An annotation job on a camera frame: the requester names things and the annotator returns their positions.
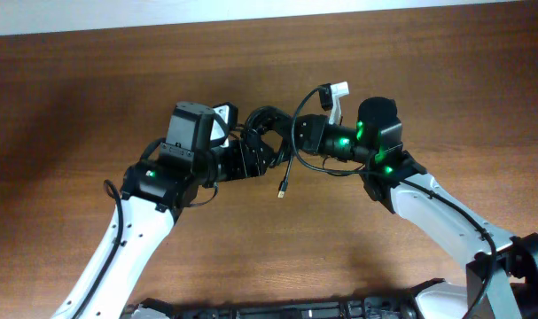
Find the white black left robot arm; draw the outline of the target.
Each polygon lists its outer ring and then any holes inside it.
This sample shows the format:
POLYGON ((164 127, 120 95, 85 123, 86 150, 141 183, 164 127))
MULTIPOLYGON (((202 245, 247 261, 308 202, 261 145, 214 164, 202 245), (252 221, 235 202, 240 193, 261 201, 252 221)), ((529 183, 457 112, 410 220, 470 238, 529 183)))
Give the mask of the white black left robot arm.
POLYGON ((263 175, 283 160, 262 135, 289 117, 273 106, 237 120, 231 103, 178 102, 166 136, 151 142, 121 187, 105 181, 115 206, 105 234, 56 318, 118 318, 136 283, 200 187, 263 175))

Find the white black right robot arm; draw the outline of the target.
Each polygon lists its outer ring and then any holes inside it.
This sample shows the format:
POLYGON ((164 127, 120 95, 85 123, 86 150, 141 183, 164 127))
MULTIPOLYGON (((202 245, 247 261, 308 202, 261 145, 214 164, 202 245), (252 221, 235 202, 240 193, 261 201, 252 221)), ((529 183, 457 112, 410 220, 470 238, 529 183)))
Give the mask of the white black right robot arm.
POLYGON ((466 273, 466 284, 432 280, 400 306, 410 318, 538 318, 538 234, 518 237, 452 197, 405 151, 396 104, 364 100, 354 128, 326 116, 292 116, 292 151, 362 164, 370 198, 422 230, 466 273))

